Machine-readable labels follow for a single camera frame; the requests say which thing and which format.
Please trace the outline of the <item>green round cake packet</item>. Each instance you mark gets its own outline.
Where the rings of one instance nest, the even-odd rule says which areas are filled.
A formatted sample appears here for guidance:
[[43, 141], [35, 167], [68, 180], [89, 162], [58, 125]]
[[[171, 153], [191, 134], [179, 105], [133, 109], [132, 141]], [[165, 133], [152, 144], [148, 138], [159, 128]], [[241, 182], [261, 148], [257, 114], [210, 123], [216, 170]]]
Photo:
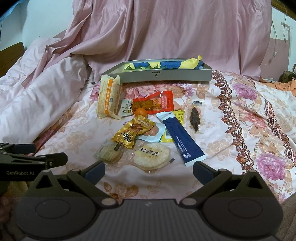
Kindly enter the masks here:
[[93, 158], [96, 161], [103, 161], [106, 164], [113, 164], [121, 159], [123, 154], [123, 146], [120, 144], [106, 140], [95, 152]]

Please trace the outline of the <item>white pink duvet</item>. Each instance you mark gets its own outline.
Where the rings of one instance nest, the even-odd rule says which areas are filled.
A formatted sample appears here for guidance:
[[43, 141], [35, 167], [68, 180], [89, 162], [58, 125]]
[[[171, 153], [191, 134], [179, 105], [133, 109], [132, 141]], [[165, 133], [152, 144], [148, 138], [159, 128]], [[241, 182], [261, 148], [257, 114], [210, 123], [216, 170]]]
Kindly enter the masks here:
[[34, 77], [46, 47], [57, 38], [37, 38], [1, 77], [1, 142], [32, 143], [76, 101], [90, 70], [72, 55]]

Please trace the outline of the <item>dark wooden headboard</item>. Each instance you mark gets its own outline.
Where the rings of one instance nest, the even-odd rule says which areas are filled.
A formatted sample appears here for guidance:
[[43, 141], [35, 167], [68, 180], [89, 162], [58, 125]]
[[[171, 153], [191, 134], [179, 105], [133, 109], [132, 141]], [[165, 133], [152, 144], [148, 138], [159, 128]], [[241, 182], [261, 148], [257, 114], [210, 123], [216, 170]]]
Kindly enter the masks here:
[[23, 56], [24, 52], [25, 49], [22, 42], [18, 42], [0, 51], [0, 77], [7, 73], [17, 60]]

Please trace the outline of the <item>grey cardboard box tray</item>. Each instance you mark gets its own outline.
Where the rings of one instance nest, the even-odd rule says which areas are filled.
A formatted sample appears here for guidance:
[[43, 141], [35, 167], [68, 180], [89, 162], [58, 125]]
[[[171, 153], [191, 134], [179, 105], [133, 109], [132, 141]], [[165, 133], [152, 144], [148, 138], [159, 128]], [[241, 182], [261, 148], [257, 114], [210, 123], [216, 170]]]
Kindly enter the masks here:
[[137, 63], [140, 61], [165, 61], [186, 59], [147, 59], [124, 61], [106, 70], [103, 75], [115, 78], [119, 75], [122, 83], [146, 82], [146, 81], [211, 81], [212, 68], [205, 64], [204, 69], [147, 69], [123, 71], [125, 63]]

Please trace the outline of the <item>yellow biscuit packet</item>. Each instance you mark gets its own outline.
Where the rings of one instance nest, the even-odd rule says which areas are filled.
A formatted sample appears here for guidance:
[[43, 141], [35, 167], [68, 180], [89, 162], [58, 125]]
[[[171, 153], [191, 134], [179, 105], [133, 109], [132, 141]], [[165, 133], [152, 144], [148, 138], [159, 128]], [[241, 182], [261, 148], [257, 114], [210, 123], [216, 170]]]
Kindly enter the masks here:
[[163, 111], [157, 114], [158, 119], [165, 124], [166, 130], [161, 137], [162, 143], [174, 142], [177, 145], [181, 144], [185, 138], [186, 130], [183, 127], [184, 111]]

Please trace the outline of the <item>floral bed sheet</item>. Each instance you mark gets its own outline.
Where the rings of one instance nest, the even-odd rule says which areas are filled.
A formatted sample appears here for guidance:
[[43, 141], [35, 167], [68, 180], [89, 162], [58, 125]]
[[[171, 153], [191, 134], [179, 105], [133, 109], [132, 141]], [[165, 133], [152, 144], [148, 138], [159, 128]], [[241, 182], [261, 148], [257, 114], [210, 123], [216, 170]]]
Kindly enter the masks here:
[[[171, 90], [176, 110], [194, 98], [205, 100], [217, 121], [214, 134], [195, 140], [206, 155], [205, 162], [234, 174], [259, 172], [279, 201], [295, 193], [295, 97], [252, 79], [214, 71], [211, 82], [132, 83], [123, 88], [128, 99]], [[75, 103], [33, 143], [38, 154], [65, 152], [69, 161], [56, 168], [64, 174], [92, 164], [96, 150], [111, 139], [127, 119], [98, 119], [95, 113], [97, 87], [87, 85]], [[173, 143], [168, 147], [175, 161], [156, 171], [145, 172], [130, 163], [131, 152], [106, 168], [98, 186], [117, 200], [125, 198], [181, 199], [201, 187], [186, 167]]]

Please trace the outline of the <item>small orange mandarin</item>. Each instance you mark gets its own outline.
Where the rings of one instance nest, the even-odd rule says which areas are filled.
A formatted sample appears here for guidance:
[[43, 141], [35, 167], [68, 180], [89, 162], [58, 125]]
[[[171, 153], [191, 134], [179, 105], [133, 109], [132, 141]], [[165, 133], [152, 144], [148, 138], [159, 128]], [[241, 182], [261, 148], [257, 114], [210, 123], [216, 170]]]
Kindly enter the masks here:
[[145, 118], [148, 117], [148, 113], [144, 108], [137, 108], [134, 112], [134, 116], [142, 115]]

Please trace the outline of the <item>red tofu snack packet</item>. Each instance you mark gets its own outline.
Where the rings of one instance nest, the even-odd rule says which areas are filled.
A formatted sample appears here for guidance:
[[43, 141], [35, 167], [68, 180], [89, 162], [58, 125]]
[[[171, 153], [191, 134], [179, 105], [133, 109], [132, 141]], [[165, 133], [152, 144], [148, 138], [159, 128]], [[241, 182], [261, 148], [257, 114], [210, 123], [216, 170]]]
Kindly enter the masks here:
[[174, 97], [171, 90], [160, 91], [148, 97], [135, 98], [132, 100], [132, 112], [138, 108], [143, 108], [148, 114], [156, 114], [163, 111], [173, 111]]

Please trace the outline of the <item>small white snack packet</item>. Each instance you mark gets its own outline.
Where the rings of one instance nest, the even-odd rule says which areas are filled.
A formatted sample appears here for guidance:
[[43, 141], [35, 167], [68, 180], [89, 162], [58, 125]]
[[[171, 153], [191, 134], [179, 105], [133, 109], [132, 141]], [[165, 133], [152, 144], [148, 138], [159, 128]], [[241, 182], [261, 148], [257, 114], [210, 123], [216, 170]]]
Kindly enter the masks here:
[[119, 110], [119, 116], [121, 118], [124, 118], [130, 115], [132, 115], [132, 100], [123, 99], [121, 102], [120, 110]]

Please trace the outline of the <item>clear packet dark dried fish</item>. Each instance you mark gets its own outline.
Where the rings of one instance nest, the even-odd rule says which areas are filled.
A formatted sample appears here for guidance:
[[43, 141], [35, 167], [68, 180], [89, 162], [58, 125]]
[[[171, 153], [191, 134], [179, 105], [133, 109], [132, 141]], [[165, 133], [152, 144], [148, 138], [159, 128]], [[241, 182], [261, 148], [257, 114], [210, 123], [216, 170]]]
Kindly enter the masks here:
[[194, 98], [185, 109], [184, 124], [189, 135], [195, 140], [207, 139], [214, 134], [217, 121], [208, 110], [205, 100]]

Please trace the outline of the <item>navy blue stick packet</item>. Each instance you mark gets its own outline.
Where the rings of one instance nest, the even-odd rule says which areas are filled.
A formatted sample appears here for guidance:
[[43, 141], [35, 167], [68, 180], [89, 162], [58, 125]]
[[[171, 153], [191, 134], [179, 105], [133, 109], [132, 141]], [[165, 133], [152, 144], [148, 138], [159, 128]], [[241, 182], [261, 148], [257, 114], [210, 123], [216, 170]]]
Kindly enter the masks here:
[[196, 161], [206, 159], [206, 155], [202, 149], [192, 139], [172, 111], [157, 113], [156, 117], [165, 124], [186, 167], [192, 166]]

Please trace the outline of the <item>gold foil snack packet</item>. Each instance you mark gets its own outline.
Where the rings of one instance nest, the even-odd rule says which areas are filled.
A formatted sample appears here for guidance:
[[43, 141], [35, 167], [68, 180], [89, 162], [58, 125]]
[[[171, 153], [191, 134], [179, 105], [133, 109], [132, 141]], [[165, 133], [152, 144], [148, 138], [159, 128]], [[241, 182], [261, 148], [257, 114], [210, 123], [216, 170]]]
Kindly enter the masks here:
[[138, 115], [117, 131], [111, 140], [125, 148], [132, 149], [136, 136], [150, 131], [155, 125], [155, 122], [143, 115]]

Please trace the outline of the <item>sausages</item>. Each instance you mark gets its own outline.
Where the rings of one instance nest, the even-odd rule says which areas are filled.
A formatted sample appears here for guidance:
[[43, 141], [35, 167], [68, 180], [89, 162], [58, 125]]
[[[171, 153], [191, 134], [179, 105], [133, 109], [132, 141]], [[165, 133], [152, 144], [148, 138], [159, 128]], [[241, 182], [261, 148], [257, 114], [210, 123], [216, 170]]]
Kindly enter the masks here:
[[165, 133], [166, 127], [163, 123], [156, 123], [154, 127], [152, 127], [148, 132], [145, 132], [142, 135], [138, 135], [136, 139], [158, 143], [161, 140], [161, 137]]

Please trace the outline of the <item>orange cloth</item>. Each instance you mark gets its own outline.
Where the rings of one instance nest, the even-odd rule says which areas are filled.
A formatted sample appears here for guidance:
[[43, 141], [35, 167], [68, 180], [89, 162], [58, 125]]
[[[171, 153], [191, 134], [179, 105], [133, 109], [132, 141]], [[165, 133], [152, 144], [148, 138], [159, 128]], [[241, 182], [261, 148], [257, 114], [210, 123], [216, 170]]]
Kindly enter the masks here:
[[276, 82], [275, 87], [278, 90], [289, 91], [293, 96], [296, 96], [296, 80], [292, 79], [292, 81], [287, 83]]

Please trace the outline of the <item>orange cream bread package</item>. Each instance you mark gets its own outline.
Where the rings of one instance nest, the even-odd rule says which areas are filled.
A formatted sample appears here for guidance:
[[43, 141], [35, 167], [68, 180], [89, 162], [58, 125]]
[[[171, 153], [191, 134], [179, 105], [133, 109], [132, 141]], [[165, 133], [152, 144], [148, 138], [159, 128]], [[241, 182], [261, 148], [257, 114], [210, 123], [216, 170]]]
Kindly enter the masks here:
[[119, 75], [115, 78], [108, 75], [102, 75], [96, 110], [98, 118], [109, 116], [117, 120], [121, 119], [118, 114], [121, 87], [122, 85]]

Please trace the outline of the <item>white rice cracker packet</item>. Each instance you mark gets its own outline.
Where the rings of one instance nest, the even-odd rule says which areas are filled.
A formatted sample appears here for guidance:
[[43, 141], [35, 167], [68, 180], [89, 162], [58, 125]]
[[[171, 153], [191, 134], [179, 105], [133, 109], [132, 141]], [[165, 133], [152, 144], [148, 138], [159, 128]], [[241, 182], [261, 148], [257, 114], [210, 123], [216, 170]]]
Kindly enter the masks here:
[[156, 171], [171, 164], [175, 158], [162, 143], [144, 142], [133, 150], [130, 163], [145, 172]]

